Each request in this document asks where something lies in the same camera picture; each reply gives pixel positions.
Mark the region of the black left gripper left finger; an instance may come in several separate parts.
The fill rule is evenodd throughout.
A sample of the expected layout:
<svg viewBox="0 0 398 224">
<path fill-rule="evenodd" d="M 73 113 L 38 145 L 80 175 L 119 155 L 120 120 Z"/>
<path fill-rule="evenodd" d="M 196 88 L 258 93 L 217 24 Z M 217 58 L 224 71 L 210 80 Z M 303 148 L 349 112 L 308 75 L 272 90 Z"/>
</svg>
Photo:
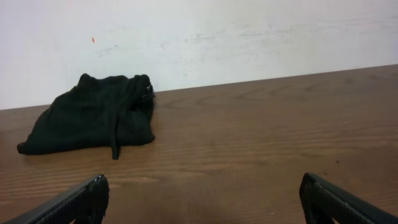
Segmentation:
<svg viewBox="0 0 398 224">
<path fill-rule="evenodd" d="M 5 224 L 101 224 L 108 204 L 108 180 L 100 174 Z"/>
</svg>

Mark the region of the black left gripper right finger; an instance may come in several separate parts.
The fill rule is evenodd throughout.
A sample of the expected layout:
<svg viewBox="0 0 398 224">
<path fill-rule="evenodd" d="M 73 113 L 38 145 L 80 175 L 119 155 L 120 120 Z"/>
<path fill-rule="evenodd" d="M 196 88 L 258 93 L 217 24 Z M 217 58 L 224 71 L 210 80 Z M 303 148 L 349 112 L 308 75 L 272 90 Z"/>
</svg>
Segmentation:
<svg viewBox="0 0 398 224">
<path fill-rule="evenodd" d="M 303 175 L 299 190 L 307 224 L 397 224 L 397 217 L 313 174 Z"/>
</svg>

